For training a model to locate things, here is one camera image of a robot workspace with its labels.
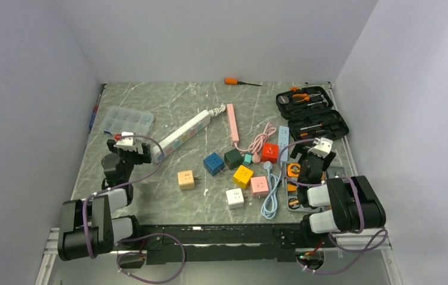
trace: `white power strip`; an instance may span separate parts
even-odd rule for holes
[[[197,132],[202,130],[209,124],[210,120],[210,112],[207,110],[201,111],[201,113],[197,114],[194,118],[192,118],[189,122],[185,123],[174,133],[169,135],[167,138],[162,140],[159,144],[163,148],[164,156],[172,153],[176,148],[180,147],[185,141],[190,139]],[[161,154],[161,150],[157,145],[152,148],[152,161],[154,163],[159,163],[161,159],[163,159],[163,155]]]
[[[290,129],[287,126],[279,126],[279,129],[278,129],[278,146],[279,146],[279,150],[280,151],[288,145],[288,139],[290,138],[289,131],[290,131]],[[288,150],[285,150],[281,154],[281,157],[279,158],[279,160],[281,162],[287,162],[287,160],[288,160]]]

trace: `pink cable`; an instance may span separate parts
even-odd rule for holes
[[[252,161],[254,163],[260,162],[260,156],[259,151],[261,151],[262,147],[264,147],[264,143],[268,141],[268,139],[271,137],[272,134],[276,132],[276,128],[272,126],[271,122],[268,122],[266,124],[266,128],[264,128],[264,132],[261,134],[258,134],[257,137],[255,137],[255,140],[248,146],[248,149],[242,150],[241,148],[238,148],[238,143],[234,143],[234,146],[236,149],[242,152],[250,152],[252,153]]]

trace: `blue cube socket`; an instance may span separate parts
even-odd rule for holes
[[[217,175],[220,170],[224,169],[224,161],[216,153],[212,153],[203,159],[203,165],[211,176]]]

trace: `pink power strip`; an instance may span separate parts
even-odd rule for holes
[[[229,122],[229,132],[231,133],[231,140],[233,145],[239,143],[238,126],[236,125],[236,116],[234,115],[234,106],[227,104],[227,121]]]

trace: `red item in organizer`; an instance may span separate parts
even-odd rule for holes
[[[278,160],[279,147],[277,144],[270,144],[268,142],[264,143],[264,148],[262,149],[262,156],[260,160],[262,162],[276,163]]]

